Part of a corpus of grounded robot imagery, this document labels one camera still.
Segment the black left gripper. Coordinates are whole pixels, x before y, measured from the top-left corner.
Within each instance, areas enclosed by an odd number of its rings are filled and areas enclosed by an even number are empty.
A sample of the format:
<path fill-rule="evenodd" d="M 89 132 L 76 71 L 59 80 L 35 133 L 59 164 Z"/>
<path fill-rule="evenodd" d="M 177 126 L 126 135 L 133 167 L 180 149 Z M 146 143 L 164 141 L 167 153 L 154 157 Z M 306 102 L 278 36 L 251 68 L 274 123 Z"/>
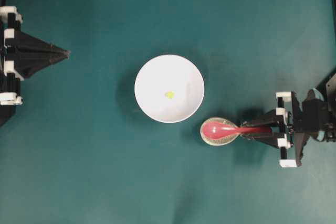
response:
<path fill-rule="evenodd" d="M 22 15 L 15 6 L 1 7 L 1 125 L 23 103 L 20 82 L 37 71 L 69 58 L 70 51 L 30 36 L 21 30 Z M 9 47 L 24 52 L 7 54 Z"/>

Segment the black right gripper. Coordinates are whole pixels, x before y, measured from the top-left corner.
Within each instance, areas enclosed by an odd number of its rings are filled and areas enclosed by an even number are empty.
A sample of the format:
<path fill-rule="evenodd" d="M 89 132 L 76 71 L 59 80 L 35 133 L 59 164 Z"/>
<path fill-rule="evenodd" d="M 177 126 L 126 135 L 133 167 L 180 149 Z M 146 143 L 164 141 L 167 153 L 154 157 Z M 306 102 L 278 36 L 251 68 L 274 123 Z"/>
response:
<path fill-rule="evenodd" d="M 308 132 L 308 117 L 304 111 L 304 101 L 297 100 L 295 92 L 277 92 L 276 99 L 281 102 L 290 102 L 292 111 L 289 113 L 285 108 L 275 108 L 269 112 L 257 116 L 253 120 L 245 121 L 241 124 L 242 127 L 281 127 L 286 126 L 288 133 L 293 140 L 295 148 L 295 159 L 287 159 L 282 157 L 279 160 L 279 165 L 282 168 L 296 168 L 302 165 L 303 148 L 309 139 L 315 140 Z M 325 105 L 323 107 L 323 118 L 325 119 L 324 141 L 331 140 L 331 113 L 329 106 L 324 99 Z M 289 141 L 287 135 L 281 132 L 259 132 L 259 133 L 245 133 L 244 138 L 249 140 L 259 141 L 274 148 L 289 148 Z"/>

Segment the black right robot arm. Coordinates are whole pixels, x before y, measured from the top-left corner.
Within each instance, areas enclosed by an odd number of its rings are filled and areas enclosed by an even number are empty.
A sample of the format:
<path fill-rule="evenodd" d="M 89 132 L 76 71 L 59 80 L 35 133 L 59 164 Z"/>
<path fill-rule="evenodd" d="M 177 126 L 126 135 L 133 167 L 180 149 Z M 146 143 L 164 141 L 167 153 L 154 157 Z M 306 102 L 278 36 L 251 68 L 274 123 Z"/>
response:
<path fill-rule="evenodd" d="M 281 167 L 300 167 L 310 139 L 335 142 L 335 75 L 310 89 L 302 102 L 293 91 L 277 92 L 275 97 L 275 109 L 244 122 L 242 127 L 276 127 L 279 131 L 244 133 L 242 137 L 280 149 Z"/>

